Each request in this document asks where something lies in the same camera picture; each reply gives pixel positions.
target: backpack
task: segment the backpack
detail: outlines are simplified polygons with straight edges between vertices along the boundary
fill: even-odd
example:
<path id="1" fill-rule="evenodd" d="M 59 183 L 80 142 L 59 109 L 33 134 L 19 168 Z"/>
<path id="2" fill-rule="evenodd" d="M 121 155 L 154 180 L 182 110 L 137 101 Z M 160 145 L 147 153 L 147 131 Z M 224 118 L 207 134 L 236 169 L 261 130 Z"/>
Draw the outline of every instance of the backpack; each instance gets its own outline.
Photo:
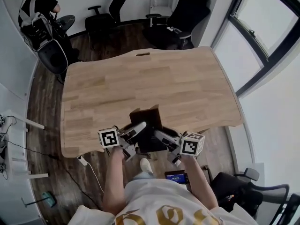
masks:
<path id="1" fill-rule="evenodd" d="M 53 31 L 50 21 L 41 13 L 35 12 L 36 0 L 30 1 L 30 16 L 22 9 L 20 17 L 23 20 L 21 24 L 21 35 L 25 43 L 35 52 L 38 52 L 43 46 L 53 40 Z"/>

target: blue screen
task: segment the blue screen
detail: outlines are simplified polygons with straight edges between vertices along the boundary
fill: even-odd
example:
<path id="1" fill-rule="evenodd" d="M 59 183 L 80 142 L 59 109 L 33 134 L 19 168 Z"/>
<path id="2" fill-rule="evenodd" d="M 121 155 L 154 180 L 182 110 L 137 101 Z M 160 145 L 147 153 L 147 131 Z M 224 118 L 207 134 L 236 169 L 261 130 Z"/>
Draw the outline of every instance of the blue screen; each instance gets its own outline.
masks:
<path id="1" fill-rule="evenodd" d="M 184 174 L 167 175 L 166 178 L 168 180 L 172 180 L 174 182 L 180 182 L 180 183 L 186 182 L 186 178 L 185 178 Z"/>

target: window frame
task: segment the window frame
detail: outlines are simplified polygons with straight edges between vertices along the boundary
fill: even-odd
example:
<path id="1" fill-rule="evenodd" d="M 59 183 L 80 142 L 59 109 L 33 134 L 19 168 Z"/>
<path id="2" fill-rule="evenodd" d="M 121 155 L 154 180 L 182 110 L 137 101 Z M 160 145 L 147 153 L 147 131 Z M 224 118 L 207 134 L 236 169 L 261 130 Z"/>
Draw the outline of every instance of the window frame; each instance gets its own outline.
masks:
<path id="1" fill-rule="evenodd" d="M 294 24 L 292 29 L 275 49 L 275 51 L 268 56 L 265 50 L 260 45 L 259 41 L 256 40 L 255 36 L 249 29 L 247 29 L 234 15 L 238 11 L 238 8 L 242 0 L 232 0 L 230 8 L 227 12 L 225 20 L 228 20 L 232 25 L 241 33 L 241 35 L 247 40 L 249 45 L 252 47 L 257 57 L 261 60 L 263 68 L 255 74 L 246 84 L 244 84 L 237 92 L 237 97 L 240 97 L 253 85 L 255 85 L 260 79 L 262 79 L 278 62 L 289 52 L 294 46 L 297 40 L 300 38 L 300 2 L 298 0 L 280 0 L 290 10 L 292 10 L 298 17 L 297 22 Z M 220 34 L 225 29 L 226 22 L 224 21 L 219 33 L 217 34 L 213 44 L 216 44 L 216 40 L 220 38 Z"/>

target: wooden table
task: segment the wooden table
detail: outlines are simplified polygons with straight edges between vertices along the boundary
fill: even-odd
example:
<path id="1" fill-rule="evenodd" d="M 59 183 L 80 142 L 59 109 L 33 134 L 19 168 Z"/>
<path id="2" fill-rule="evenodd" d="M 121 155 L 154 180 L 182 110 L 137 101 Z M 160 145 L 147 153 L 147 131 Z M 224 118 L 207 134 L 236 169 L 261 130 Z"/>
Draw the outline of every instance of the wooden table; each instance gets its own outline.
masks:
<path id="1" fill-rule="evenodd" d="M 163 126 L 178 132 L 243 122 L 237 97 L 209 47 L 136 50 L 68 68 L 60 119 L 63 156 L 103 149 L 99 129 L 122 128 L 134 109 L 156 104 Z"/>

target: white t-shirt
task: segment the white t-shirt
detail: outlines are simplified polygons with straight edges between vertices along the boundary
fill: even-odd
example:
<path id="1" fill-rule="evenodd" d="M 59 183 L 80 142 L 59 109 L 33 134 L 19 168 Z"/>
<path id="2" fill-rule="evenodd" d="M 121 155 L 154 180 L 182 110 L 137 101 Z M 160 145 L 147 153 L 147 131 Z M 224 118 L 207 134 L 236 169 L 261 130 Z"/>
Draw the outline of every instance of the white t-shirt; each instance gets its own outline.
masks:
<path id="1" fill-rule="evenodd" d="M 185 185 L 170 180 L 132 181 L 125 198 L 117 216 L 80 206 L 68 225 L 249 225 L 220 207 L 209 211 Z"/>

